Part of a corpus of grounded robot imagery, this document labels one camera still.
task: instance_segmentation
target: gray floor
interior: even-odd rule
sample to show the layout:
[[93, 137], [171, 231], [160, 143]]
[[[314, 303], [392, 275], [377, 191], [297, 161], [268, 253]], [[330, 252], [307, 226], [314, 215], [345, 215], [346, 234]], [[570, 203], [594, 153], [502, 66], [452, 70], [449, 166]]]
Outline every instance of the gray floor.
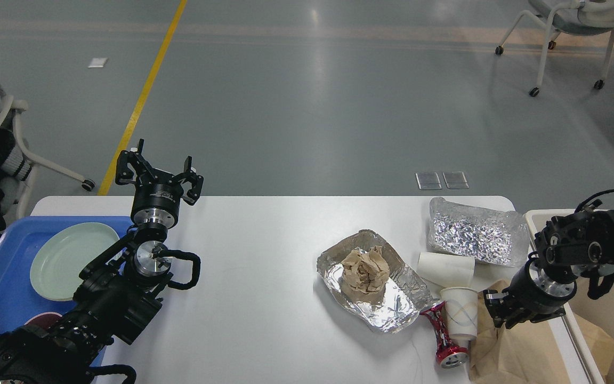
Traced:
[[[0, 2], [0, 81], [29, 101], [32, 149], [100, 183], [178, 2]], [[132, 146], [205, 195], [504, 195], [518, 211], [614, 188], [614, 58], [542, 32], [514, 0], [190, 0]], [[90, 58], [108, 57], [103, 69]], [[463, 171], [467, 190], [414, 173]], [[85, 192], [42, 172], [34, 202]], [[113, 186], [110, 194], [131, 195]], [[614, 207], [614, 196], [604, 199]]]

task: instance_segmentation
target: chair leg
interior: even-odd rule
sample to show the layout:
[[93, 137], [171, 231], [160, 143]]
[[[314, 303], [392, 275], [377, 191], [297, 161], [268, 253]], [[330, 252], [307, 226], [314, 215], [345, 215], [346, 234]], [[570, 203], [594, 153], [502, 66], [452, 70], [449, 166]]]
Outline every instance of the chair leg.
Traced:
[[608, 47], [606, 48], [606, 56], [603, 61], [603, 68], [601, 70], [601, 78], [594, 84], [594, 88], [600, 90], [603, 88], [606, 78], [608, 77], [608, 70], [610, 68], [610, 59], [612, 57], [612, 48], [614, 47], [614, 29], [610, 32], [610, 39], [608, 39]]
[[25, 155], [27, 160], [30, 160], [32, 163], [39, 164], [42, 167], [49, 168], [49, 170], [56, 171], [58, 173], [66, 175], [69, 178], [73, 178], [75, 180], [78, 180], [79, 182], [82, 182], [83, 188], [85, 189], [88, 188], [87, 190], [93, 189], [94, 185], [93, 185], [92, 180], [85, 178], [83, 175], [80, 175], [80, 173], [71, 171], [65, 167], [61, 167], [61, 165], [53, 163], [53, 161], [46, 160], [46, 158], [43, 158], [39, 155], [32, 153], [29, 149], [27, 149], [27, 146], [25, 146], [25, 143], [22, 140], [21, 132], [22, 132], [22, 120], [20, 118], [20, 112], [16, 111], [14, 114], [14, 122], [13, 122], [13, 134], [15, 138], [15, 143], [18, 144], [18, 146], [20, 147], [20, 150]]
[[511, 25], [509, 30], [506, 31], [506, 33], [504, 34], [504, 37], [502, 37], [502, 41], [499, 42], [499, 46], [501, 46], [503, 48], [504, 43], [506, 42], [506, 39], [508, 39], [508, 37], [510, 36], [511, 32], [513, 32], [513, 30], [516, 28], [516, 25], [518, 25], [518, 23], [520, 22], [522, 17], [526, 17], [526, 16], [530, 17], [540, 27], [542, 27], [542, 28], [546, 27], [546, 25], [539, 19], [539, 17], [536, 17], [535, 14], [533, 14], [532, 12], [529, 12], [529, 10], [523, 10], [521, 13], [519, 13], [516, 16], [516, 19], [513, 21], [513, 25]]
[[23, 182], [24, 188], [22, 193], [19, 195], [18, 206], [15, 208], [15, 217], [17, 219], [22, 219], [27, 213], [27, 206], [30, 202], [30, 197], [32, 196], [32, 188], [37, 181], [37, 172], [39, 172], [37, 165], [33, 165], [30, 174], [27, 175], [27, 179], [25, 179]]
[[544, 67], [546, 66], [546, 54], [548, 54], [548, 42], [551, 41], [551, 37], [554, 34], [560, 34], [560, 32], [553, 31], [553, 17], [556, 9], [551, 11], [546, 23], [546, 30], [544, 32], [544, 43], [542, 44], [542, 56], [539, 58], [539, 72], [537, 73], [537, 85], [529, 91], [531, 97], [536, 97], [539, 94], [539, 90], [542, 89], [542, 83], [544, 82]]
[[558, 39], [558, 36], [560, 36], [560, 34], [560, 31], [555, 31], [553, 32], [553, 34], [551, 34], [551, 37], [548, 38], [548, 49], [556, 48], [556, 39]]

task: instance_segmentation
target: striped cuff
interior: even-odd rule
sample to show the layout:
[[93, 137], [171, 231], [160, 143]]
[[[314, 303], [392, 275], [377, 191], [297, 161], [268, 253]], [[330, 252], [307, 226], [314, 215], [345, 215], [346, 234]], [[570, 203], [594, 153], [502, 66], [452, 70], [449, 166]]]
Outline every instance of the striped cuff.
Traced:
[[2, 171], [20, 181], [25, 181], [30, 175], [32, 164], [22, 155], [18, 146], [14, 146], [9, 156], [2, 164]]

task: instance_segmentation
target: paper cup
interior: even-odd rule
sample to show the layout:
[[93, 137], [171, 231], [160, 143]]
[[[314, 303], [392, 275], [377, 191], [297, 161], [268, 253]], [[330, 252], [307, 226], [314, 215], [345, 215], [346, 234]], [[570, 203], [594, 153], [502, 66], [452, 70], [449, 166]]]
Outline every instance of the paper cup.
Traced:
[[473, 282], [475, 259], [470, 256], [421, 252], [416, 271], [424, 280], [443, 287], [469, 287]]
[[454, 340], [475, 340], [478, 337], [478, 292], [469, 287], [449, 287], [439, 291], [446, 302], [449, 337]]

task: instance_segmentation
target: light green plate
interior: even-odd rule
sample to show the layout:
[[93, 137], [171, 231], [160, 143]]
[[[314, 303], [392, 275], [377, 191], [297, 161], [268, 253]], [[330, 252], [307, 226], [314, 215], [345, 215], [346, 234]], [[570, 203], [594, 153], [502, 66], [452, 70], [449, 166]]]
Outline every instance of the light green plate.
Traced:
[[70, 301], [82, 284], [82, 268], [118, 239], [114, 229], [102, 223], [81, 223], [60, 231], [32, 261], [32, 287], [44, 299]]

